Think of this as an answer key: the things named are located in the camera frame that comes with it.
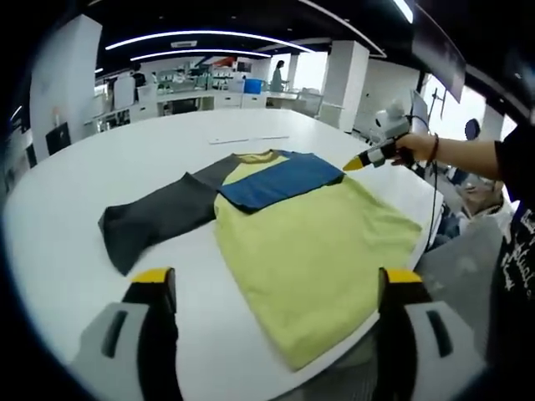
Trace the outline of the person's right hand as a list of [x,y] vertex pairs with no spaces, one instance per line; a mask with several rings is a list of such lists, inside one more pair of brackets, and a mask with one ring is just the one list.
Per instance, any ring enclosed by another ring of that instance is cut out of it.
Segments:
[[396,156],[391,164],[403,165],[405,163],[400,155],[402,149],[408,150],[415,161],[433,161],[435,142],[434,136],[431,135],[404,135],[395,142]]

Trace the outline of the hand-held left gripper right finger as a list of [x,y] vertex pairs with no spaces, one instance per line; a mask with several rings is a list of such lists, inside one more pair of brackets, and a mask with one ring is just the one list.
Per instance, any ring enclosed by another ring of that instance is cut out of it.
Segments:
[[485,370],[474,333],[420,276],[379,269],[377,400],[454,400]]

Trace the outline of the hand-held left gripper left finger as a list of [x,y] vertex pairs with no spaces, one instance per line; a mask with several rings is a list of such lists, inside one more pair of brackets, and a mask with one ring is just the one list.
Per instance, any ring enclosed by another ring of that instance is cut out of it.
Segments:
[[83,330],[73,374],[96,400],[181,400],[178,337],[175,270],[150,269]]

